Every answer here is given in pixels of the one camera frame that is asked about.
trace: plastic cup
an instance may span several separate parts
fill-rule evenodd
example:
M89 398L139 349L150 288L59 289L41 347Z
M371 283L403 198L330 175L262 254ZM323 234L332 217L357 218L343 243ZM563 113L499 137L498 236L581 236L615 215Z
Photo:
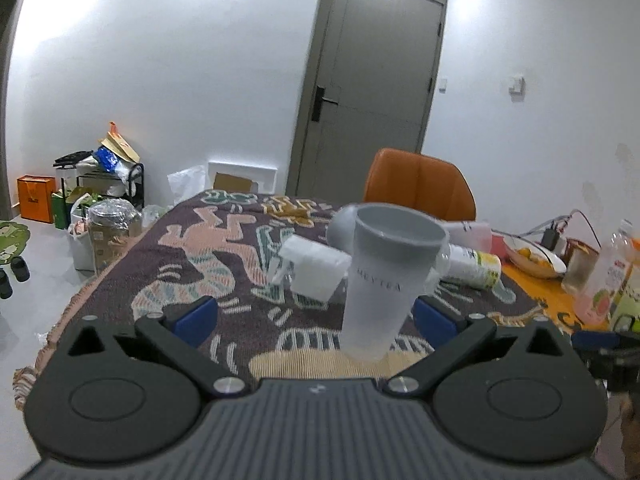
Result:
M362 361L384 357L449 234L427 215L391 204L358 209L340 349Z
M562 280L562 288L568 294L577 296L593 272L593 267L598 260L598 251L579 241L572 240L571 246L571 255Z

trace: gray door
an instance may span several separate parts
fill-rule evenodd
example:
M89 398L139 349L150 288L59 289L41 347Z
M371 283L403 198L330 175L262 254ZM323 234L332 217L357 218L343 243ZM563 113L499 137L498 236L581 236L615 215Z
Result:
M443 8L434 0L333 0L298 195L359 202L380 148L420 151Z
M14 216L7 181L4 122L9 60L19 11L17 1L0 0L0 220L11 220Z

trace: orange shopping bag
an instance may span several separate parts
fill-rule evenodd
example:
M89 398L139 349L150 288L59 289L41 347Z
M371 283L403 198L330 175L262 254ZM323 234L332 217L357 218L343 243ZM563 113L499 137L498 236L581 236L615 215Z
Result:
M56 191L56 179L52 176L25 175L18 179L20 216L27 220L53 223L51 193Z

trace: door handle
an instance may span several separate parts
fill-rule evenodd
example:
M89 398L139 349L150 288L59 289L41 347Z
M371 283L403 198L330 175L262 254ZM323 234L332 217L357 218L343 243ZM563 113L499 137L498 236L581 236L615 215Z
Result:
M311 120L315 123L320 122L320 115L322 115L323 103L329 103L332 105L340 104L338 101L334 101L332 99L326 99L324 97L325 92L326 92L326 88L322 88L321 86L316 86L316 98L314 99L314 108L311 111Z

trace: white wall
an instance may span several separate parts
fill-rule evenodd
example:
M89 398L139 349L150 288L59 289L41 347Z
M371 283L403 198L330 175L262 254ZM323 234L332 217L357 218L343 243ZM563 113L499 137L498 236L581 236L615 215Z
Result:
M479 218L523 231L583 209L640 226L640 0L449 0L423 152L466 176ZM526 77L512 102L508 79Z
M284 190L318 0L25 0L9 77L10 185L108 127L166 175L215 159L279 168Z

